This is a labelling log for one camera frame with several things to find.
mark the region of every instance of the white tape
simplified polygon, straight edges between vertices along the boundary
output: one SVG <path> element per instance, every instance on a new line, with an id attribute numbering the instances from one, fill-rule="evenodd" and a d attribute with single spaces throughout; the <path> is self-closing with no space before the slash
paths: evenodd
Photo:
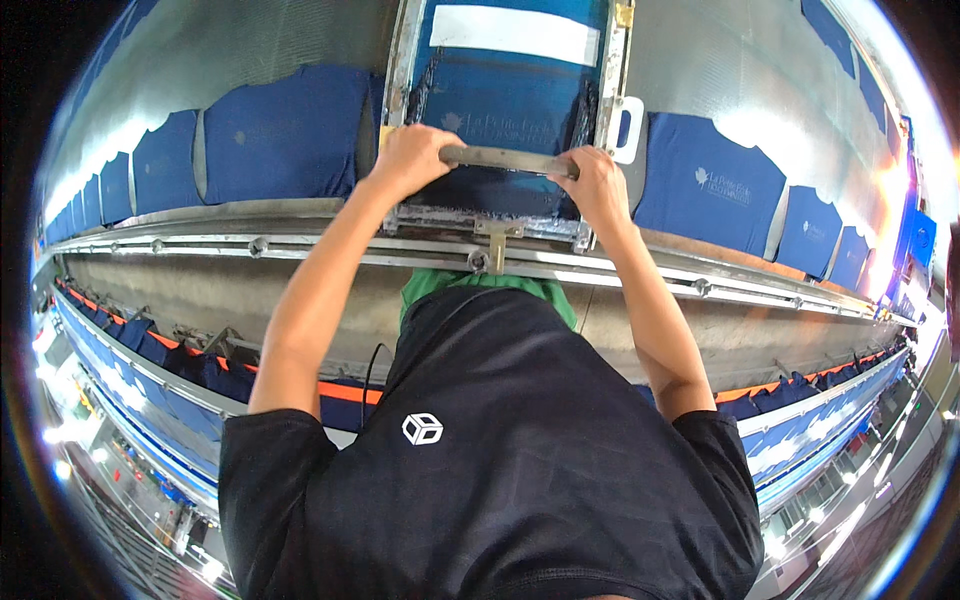
<path id="1" fill-rule="evenodd" d="M 430 45 L 516 52 L 595 66 L 600 32 L 546 12 L 444 4 L 433 13 Z"/>

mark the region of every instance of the hand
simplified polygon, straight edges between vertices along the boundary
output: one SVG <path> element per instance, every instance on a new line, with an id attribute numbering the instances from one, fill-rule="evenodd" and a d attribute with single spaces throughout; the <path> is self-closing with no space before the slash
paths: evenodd
<path id="1" fill-rule="evenodd" d="M 397 128 L 380 149 L 368 179 L 395 192 L 396 204 L 457 166 L 440 160 L 443 146 L 466 145 L 456 133 L 421 124 Z"/>
<path id="2" fill-rule="evenodd" d="M 612 241 L 624 227 L 632 228 L 627 182 L 613 159 L 592 146 L 574 148 L 561 156 L 576 163 L 580 178 L 576 181 L 563 175 L 547 175 L 547 178 L 570 195 L 601 243 Z"/>

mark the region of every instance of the squeegee handle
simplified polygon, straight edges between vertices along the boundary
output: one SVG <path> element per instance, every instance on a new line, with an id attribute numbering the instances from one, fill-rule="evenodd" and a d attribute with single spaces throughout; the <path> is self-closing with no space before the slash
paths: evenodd
<path id="1" fill-rule="evenodd" d="M 508 171 L 526 171 L 540 175 L 562 175 L 572 180 L 580 177 L 580 169 L 569 158 L 503 148 L 444 146 L 440 149 L 440 160 Z"/>

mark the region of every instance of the cube logo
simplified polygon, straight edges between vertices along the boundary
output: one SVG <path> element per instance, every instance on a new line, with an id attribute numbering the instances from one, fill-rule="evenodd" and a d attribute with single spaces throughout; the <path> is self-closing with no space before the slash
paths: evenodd
<path id="1" fill-rule="evenodd" d="M 435 444 L 440 441 L 440 436 L 443 434 L 443 424 L 430 413 L 407 415 L 403 420 L 403 435 L 407 437 L 410 444 Z"/>

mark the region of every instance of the flipped t-shirt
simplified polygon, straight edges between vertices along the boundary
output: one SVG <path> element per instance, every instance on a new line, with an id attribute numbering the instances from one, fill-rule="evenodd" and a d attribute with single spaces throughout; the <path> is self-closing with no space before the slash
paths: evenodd
<path id="1" fill-rule="evenodd" d="M 301 411 L 227 421 L 220 518 L 242 595 L 746 595 L 763 546 L 733 419 L 667 422 L 526 292 L 449 288 L 406 319 L 344 450 Z"/>

